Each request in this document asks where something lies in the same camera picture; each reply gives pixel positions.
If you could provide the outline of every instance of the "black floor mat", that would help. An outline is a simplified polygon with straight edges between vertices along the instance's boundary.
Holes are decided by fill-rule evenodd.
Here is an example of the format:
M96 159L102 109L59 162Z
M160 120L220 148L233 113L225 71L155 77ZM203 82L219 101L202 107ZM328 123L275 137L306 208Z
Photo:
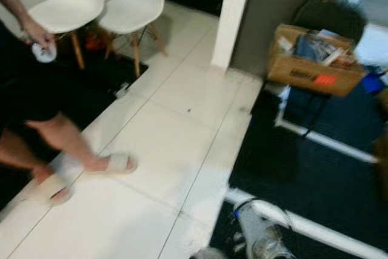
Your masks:
M113 92L122 82L135 82L133 61L125 57L104 60L103 52L84 53L86 70L80 71L74 55L61 58L58 64L45 64L42 74L58 89L58 100L62 111L80 128L85 129L116 99ZM141 73L147 70L141 64ZM46 145L32 129L21 123L10 125L20 134L34 151L45 161L51 161L58 152ZM0 164L0 210L30 181L27 171L13 169Z
M292 87L284 119L307 127L323 101L320 97L314 98L307 110L310 97L310 92ZM346 97L330 97L313 130L372 153L373 142L383 135L383 124L378 101L360 83Z
M237 187L343 234L388 251L388 204L372 165L274 128L278 98L264 92L229 179ZM211 245L232 256L231 206L224 203ZM298 258L356 258L284 230Z

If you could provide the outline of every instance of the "black chair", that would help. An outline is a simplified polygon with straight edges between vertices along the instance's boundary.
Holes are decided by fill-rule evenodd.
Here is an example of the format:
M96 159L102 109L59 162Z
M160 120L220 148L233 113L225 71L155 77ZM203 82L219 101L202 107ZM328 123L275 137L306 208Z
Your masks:
M295 13L292 25L312 30L330 30L357 45L363 37L367 19L364 13L336 0L307 0Z

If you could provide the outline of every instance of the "cardboard box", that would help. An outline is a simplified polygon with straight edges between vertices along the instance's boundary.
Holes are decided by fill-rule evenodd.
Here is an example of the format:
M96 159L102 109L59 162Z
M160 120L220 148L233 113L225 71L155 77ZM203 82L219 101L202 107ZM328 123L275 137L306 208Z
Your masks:
M270 51L268 79L321 93L346 96L364 77L361 65L354 63L349 70L344 70L283 53L278 42L280 37L285 37L295 44L298 36L308 31L308 29L284 24L277 28ZM336 47L353 51L352 42L346 38L339 36L323 38Z

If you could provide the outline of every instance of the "white slide sandal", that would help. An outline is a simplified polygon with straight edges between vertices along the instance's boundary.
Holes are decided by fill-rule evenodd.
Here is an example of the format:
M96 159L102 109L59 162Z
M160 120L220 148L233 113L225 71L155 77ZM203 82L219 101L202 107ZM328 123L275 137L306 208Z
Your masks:
M70 193L70 189L67 187L66 183L63 181L61 177L59 177L57 174L53 174L50 177L48 177L45 181L43 181L39 186L39 193L45 199L48 201L49 204L52 206L58 206L62 203L65 203L72 197L72 194ZM68 192L65 196L61 198L56 198L55 195L60 192L61 190L66 189Z
M133 164L131 169L127 169L128 159ZM105 170L85 171L88 174L129 174L138 168L138 162L126 154L112 154L109 156L108 167Z

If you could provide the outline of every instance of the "orange label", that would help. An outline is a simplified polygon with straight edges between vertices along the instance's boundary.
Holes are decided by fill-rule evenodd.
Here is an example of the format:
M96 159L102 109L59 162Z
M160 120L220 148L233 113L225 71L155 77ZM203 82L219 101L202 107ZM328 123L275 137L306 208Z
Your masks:
M314 80L314 84L322 86L333 86L336 81L337 78L334 76L320 74L318 77L316 77L316 80Z

